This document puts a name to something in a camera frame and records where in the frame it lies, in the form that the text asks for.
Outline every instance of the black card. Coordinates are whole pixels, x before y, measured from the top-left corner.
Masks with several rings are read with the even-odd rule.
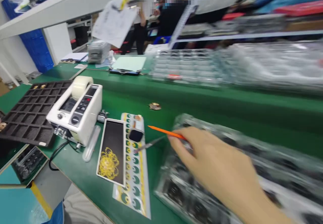
[[[125,185],[124,121],[105,119],[97,175],[115,184]]]

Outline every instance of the tape dispenser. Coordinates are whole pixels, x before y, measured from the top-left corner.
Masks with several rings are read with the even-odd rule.
[[[46,119],[53,125],[54,134],[85,147],[101,109],[102,85],[93,84],[92,77],[77,76]]]

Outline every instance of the red tray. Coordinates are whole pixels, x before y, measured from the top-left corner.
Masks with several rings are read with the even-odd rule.
[[[285,13],[291,17],[323,13],[323,0],[276,8],[275,13]]]

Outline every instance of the shelf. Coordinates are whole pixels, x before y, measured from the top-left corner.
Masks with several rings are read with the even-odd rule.
[[[111,0],[47,0],[0,26],[0,39],[101,11],[109,1]]]
[[[202,38],[195,38],[195,39],[179,39],[179,40],[176,40],[176,43],[178,43],[178,42],[192,42],[192,41],[207,41],[207,40],[248,39],[248,38],[281,37],[281,36],[295,36],[295,35],[315,35],[315,34],[323,34],[323,30],[219,35],[219,36],[209,36],[209,37],[202,37]]]
[[[84,21],[81,21],[81,22],[77,22],[77,23],[73,23],[73,24],[68,24],[67,27],[70,28],[70,27],[74,27],[76,25],[80,25],[80,24],[85,24],[86,26],[86,23],[87,22],[91,22],[91,19],[88,19],[88,20],[84,20]]]
[[[87,45],[87,42],[86,42],[85,44],[83,44],[83,45],[79,46],[79,47],[76,47],[76,48],[75,48],[75,49],[73,49],[72,51],[73,51],[73,52],[78,52],[78,51],[80,51],[80,50],[82,50],[82,49],[86,48],[86,45]]]

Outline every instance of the green workbench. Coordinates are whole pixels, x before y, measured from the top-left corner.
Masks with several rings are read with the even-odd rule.
[[[148,58],[144,67],[148,68],[150,63],[151,59]],[[79,70],[74,67],[75,64],[60,64],[32,83],[69,79]],[[105,71],[85,70],[81,75],[91,76],[94,83],[103,85],[102,108],[110,113],[110,118],[120,119],[123,112],[140,114],[146,125],[171,130],[175,117],[188,113],[198,119],[241,131],[250,137],[323,159],[323,101],[319,98],[252,92],[232,87],[218,90],[194,88],[153,82],[145,75],[128,76]],[[0,109],[8,112],[29,87],[21,85],[0,97]],[[151,102],[159,103],[161,110],[149,109],[148,104]],[[145,130],[146,142],[160,136],[160,133],[147,127]],[[113,184],[96,176],[101,136],[102,131],[90,162],[85,163],[81,153],[66,146],[53,163],[115,223],[183,223],[153,194],[168,142],[147,150],[150,221],[113,199]],[[52,148],[40,149],[50,157],[53,150],[63,142],[63,139],[56,137]]]

